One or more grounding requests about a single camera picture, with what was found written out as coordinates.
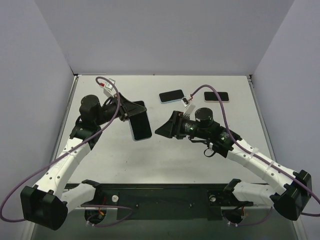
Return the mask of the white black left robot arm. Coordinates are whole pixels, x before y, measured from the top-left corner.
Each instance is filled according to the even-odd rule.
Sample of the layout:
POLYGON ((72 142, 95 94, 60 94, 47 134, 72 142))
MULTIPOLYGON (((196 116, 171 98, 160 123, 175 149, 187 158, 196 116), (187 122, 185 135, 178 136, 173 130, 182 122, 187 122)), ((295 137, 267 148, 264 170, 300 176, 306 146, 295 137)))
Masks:
POLYGON ((145 106, 127 100, 122 94, 109 97, 106 104, 100 104, 99 98, 92 94, 83 97, 80 115, 64 150, 34 186, 25 186, 20 193, 24 219, 57 230, 75 208, 86 203, 92 206, 105 203, 98 182, 84 180, 67 192, 65 187, 80 162, 98 142, 102 135, 101 125, 110 124, 116 118, 125 122, 146 111, 145 106))

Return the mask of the black smartphone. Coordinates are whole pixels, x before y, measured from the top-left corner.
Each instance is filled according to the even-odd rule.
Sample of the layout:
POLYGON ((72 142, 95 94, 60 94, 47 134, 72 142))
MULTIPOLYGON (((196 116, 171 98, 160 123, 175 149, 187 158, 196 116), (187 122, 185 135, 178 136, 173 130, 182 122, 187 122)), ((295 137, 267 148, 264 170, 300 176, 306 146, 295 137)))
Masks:
POLYGON ((152 130, 147 111, 129 118, 129 126, 134 141, 147 140, 152 137, 152 130))

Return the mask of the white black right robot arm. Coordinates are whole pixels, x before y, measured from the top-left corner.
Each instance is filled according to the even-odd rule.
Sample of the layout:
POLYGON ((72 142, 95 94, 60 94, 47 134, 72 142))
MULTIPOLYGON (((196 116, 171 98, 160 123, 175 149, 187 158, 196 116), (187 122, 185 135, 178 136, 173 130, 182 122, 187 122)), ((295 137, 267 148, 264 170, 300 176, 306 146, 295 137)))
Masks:
POLYGON ((265 205, 288 220, 296 221, 311 198, 312 178, 305 170, 295 171, 274 162, 253 148, 238 134, 214 121, 207 107, 196 110, 195 120, 173 111, 155 134, 165 138, 202 140, 214 154, 238 163, 265 181, 265 184, 232 180, 224 189, 224 201, 230 205, 250 202, 265 205))

